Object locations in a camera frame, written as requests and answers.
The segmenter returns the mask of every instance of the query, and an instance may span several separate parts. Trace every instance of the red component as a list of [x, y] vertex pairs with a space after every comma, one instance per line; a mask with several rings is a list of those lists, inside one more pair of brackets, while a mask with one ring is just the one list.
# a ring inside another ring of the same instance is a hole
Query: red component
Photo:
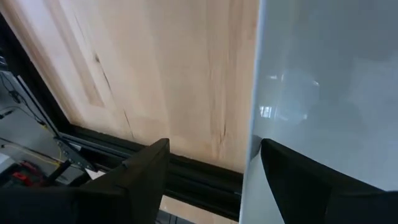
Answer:
[[21, 180], [21, 181], [23, 181], [23, 183], [26, 186], [32, 186], [33, 185], [32, 181], [30, 181], [30, 179], [27, 176], [25, 176], [24, 174], [21, 174], [20, 172], [15, 172], [15, 173], [12, 174], [12, 176], [17, 178], [17, 179], [19, 179], [19, 180]]
[[39, 177], [40, 182], [43, 181], [43, 174], [39, 170], [37, 170], [37, 168], [34, 167], [31, 163], [27, 161], [22, 161], [20, 162], [20, 165], [28, 168], [35, 176]]

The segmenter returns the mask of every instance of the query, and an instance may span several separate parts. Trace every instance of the black cable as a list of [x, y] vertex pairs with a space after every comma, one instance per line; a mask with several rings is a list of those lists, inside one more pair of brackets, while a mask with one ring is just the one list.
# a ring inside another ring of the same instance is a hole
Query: black cable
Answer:
[[[36, 122], [38, 122], [41, 125], [45, 125], [45, 122], [40, 119], [32, 110], [32, 108], [30, 108], [30, 106], [27, 104], [25, 98], [15, 89], [14, 85], [12, 84], [12, 82], [6, 77], [6, 75], [4, 74], [4, 72], [0, 72], [1, 75], [1, 82], [3, 84], [3, 86], [5, 87], [5, 89], [10, 93], [11, 97], [14, 98], [14, 101], [17, 102], [18, 100], [15, 99], [15, 97], [19, 97], [21, 99], [21, 101], [23, 102], [23, 104], [27, 107], [27, 109], [33, 114], [34, 119], [36, 120]], [[12, 90], [8, 89], [8, 87], [6, 86], [6, 84], [4, 83], [4, 78], [8, 81], [8, 83], [10, 84], [10, 86], [12, 87]]]
[[8, 89], [7, 85], [4, 83], [4, 78], [8, 81], [8, 83], [10, 83], [12, 89], [15, 90], [14, 85], [13, 85], [13, 84], [11, 83], [11, 81], [5, 76], [5, 74], [4, 74], [3, 72], [0, 72], [0, 73], [1, 73], [1, 83], [2, 83], [2, 85], [5, 87], [5, 89], [6, 89], [8, 92], [11, 91], [10, 89]]
[[37, 122], [37, 120], [36, 120], [35, 117], [33, 117], [32, 115], [30, 115], [28, 112], [26, 112], [25, 110], [23, 110], [23, 109], [20, 108], [19, 106], [7, 106], [7, 107], [5, 107], [5, 108], [3, 108], [3, 109], [0, 109], [0, 113], [1, 113], [2, 111], [4, 111], [4, 110], [7, 110], [7, 109], [17, 109], [17, 110], [21, 110], [21, 111], [24, 112], [28, 117], [34, 119], [34, 120]]

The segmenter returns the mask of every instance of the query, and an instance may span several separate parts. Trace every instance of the metal bracket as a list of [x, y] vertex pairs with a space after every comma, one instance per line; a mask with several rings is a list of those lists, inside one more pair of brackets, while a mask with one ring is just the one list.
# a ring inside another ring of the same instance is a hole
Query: metal bracket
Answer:
[[68, 142], [64, 141], [59, 137], [54, 137], [54, 140], [57, 142], [63, 155], [68, 158], [68, 161], [71, 164], [76, 164], [83, 169], [89, 169], [94, 172], [97, 171], [97, 169], [95, 169], [95, 167], [90, 162], [88, 162], [83, 156], [81, 156], [79, 154], [79, 151], [71, 144], [69, 144]]

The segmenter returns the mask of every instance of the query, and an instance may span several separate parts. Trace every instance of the white glossy panel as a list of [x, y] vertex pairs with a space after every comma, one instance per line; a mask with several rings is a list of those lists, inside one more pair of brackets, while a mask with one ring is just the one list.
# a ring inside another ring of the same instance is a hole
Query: white glossy panel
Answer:
[[397, 8], [267, 1], [254, 134], [398, 190]]

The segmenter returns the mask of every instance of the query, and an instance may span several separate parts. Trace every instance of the light wood surface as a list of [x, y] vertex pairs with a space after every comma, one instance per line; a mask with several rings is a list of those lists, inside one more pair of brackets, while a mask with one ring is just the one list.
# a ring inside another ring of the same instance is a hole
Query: light wood surface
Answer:
[[257, 10], [258, 0], [0, 0], [71, 123], [170, 138], [174, 154], [238, 172]]
[[196, 208], [187, 203], [174, 200], [168, 196], [163, 196], [160, 209], [171, 214], [180, 214], [178, 217], [189, 220], [197, 224], [237, 224], [237, 222], [211, 214], [206, 210]]

